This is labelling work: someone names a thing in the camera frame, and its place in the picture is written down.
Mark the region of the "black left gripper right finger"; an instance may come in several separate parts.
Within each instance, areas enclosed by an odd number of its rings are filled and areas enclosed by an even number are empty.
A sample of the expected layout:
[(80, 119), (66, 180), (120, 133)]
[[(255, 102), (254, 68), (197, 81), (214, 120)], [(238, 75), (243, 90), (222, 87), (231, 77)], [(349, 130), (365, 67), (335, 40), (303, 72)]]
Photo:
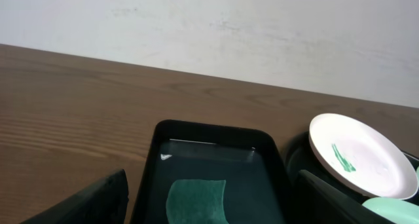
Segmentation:
[(295, 215), (299, 223), (385, 224), (391, 221), (366, 209), (306, 170), (294, 184)]

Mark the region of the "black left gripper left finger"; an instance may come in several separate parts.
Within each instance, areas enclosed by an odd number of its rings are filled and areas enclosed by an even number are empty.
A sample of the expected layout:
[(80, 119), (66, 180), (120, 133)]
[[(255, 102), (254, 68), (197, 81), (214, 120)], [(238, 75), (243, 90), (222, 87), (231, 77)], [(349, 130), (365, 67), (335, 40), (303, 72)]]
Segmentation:
[(24, 224), (124, 223), (128, 182), (123, 169), (103, 177)]

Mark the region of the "green yellow sponge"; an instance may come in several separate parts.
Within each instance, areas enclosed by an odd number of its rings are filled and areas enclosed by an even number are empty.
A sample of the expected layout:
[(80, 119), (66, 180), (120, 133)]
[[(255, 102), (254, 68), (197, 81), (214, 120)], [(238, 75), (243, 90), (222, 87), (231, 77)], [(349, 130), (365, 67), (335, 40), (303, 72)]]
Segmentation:
[(228, 224), (223, 201), (225, 180), (179, 179), (166, 200), (169, 224)]

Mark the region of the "mint green plate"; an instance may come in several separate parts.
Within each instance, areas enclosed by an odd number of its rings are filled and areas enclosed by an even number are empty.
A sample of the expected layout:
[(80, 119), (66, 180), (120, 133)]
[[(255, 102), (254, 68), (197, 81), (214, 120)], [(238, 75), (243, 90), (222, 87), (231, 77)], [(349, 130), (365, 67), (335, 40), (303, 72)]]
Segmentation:
[(362, 206), (393, 223), (418, 224), (418, 205), (404, 200), (376, 197), (366, 200)]

